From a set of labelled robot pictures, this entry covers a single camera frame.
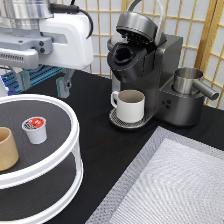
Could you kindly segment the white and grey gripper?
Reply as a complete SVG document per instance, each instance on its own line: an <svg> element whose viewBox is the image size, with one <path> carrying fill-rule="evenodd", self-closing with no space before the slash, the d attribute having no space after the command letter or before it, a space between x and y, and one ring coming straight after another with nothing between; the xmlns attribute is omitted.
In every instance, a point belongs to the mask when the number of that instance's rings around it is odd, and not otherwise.
<svg viewBox="0 0 224 224"><path fill-rule="evenodd" d="M18 67L13 73L21 91L31 87L30 74L22 69L40 64L66 68L56 86L58 97L67 98L74 69L93 61L92 32L90 15L76 5L0 0L0 65Z"/></svg>

